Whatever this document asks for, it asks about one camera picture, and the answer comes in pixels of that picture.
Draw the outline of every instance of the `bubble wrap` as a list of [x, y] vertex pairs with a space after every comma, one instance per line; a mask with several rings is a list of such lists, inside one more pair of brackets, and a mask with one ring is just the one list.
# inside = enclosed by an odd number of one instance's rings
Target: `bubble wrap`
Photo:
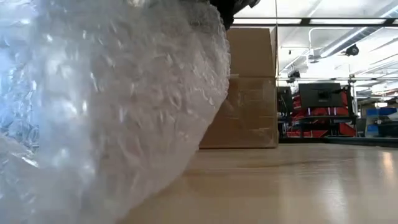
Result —
[[115, 223], [176, 178], [226, 97], [194, 0], [0, 0], [0, 223]]

